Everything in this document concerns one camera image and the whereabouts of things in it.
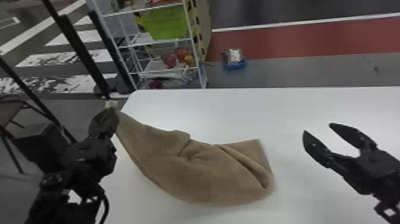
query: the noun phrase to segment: shelf rack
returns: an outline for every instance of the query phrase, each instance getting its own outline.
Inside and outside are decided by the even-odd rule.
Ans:
[[[99,15],[102,25],[112,40],[112,44],[118,49],[118,57],[126,69],[126,72],[131,76],[139,76],[138,83],[148,83],[147,79],[155,77],[182,79],[185,74],[196,70],[200,87],[206,87],[207,74],[201,63],[204,56],[201,55],[201,49],[199,49],[202,45],[198,43],[198,38],[195,38],[195,36],[197,36],[197,16],[195,14],[193,14],[193,16],[189,15],[189,10],[194,12],[193,0],[176,0],[168,3],[159,3],[152,7],[149,7],[145,0],[133,0],[134,3],[131,6],[122,9],[117,8],[117,0],[88,1],[91,1],[94,10]],[[154,40],[150,33],[140,31],[135,21],[135,13],[144,13],[149,10],[176,6],[183,7],[185,12],[187,36],[179,39]],[[177,61],[177,65],[174,68],[167,69],[160,57],[152,54],[154,51],[162,52],[163,49],[172,49],[179,46],[186,46],[190,49],[190,53],[194,59],[191,65],[188,66]],[[131,80],[135,89],[141,88],[132,78]]]

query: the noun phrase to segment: green bin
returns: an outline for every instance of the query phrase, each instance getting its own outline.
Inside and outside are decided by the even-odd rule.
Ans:
[[[150,10],[143,14],[143,27],[156,41],[185,38],[188,33],[185,11],[181,5]]]

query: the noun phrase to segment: towel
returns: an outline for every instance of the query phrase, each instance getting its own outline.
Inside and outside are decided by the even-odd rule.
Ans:
[[[271,193],[274,178],[259,140],[211,145],[117,113],[116,134],[130,158],[170,195],[195,204],[232,206]]]

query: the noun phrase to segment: white table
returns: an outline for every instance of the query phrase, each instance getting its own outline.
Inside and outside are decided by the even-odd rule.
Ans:
[[[386,223],[377,200],[358,195],[339,175],[303,149],[306,129],[332,151],[358,151],[329,129],[330,122],[361,129],[400,158],[400,88],[286,88],[137,91],[123,111],[154,127],[227,143],[259,138],[276,176],[271,196],[232,207],[179,201],[147,180],[119,140],[115,172],[102,181],[110,199],[107,223]]]

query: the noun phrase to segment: black pole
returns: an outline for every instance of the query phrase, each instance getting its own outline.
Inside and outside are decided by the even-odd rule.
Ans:
[[[108,84],[105,81],[101,71],[96,66],[96,63],[94,62],[89,51],[86,49],[84,43],[79,38],[78,33],[74,29],[74,26],[72,25],[69,18],[66,15],[59,16],[49,0],[42,0],[42,2],[45,4],[50,15],[54,18],[56,24],[61,29],[64,36],[67,38],[72,48],[76,51],[76,54],[78,55],[80,61],[83,63],[83,65],[88,70],[89,74],[92,76],[93,80],[98,85],[105,99],[110,100],[111,97],[108,94],[109,93]]]
[[[135,91],[135,88],[132,85],[132,82],[129,79],[129,74],[126,72],[124,67],[122,66],[122,62],[119,60],[118,54],[117,54],[117,49],[111,42],[110,38],[113,38],[112,36],[108,37],[107,34],[105,33],[105,30],[99,20],[99,17],[97,16],[97,13],[95,11],[90,11],[88,13],[90,19],[92,20],[93,24],[95,25],[97,31],[100,34],[101,39],[103,40],[103,43],[105,47],[107,48],[108,52],[110,53],[110,56],[112,60],[115,63],[115,66],[117,67],[119,75],[122,77],[122,80],[124,81],[125,85],[127,86],[128,90],[130,92]]]
[[[46,114],[46,117],[55,123],[60,129],[62,129],[70,139],[71,142],[76,142],[74,136],[58,121],[58,119],[51,113],[51,111],[46,107],[46,105],[36,96],[21,78],[14,72],[14,70],[0,57],[0,67],[8,73],[8,75],[18,84],[18,86],[28,95],[30,99]]]

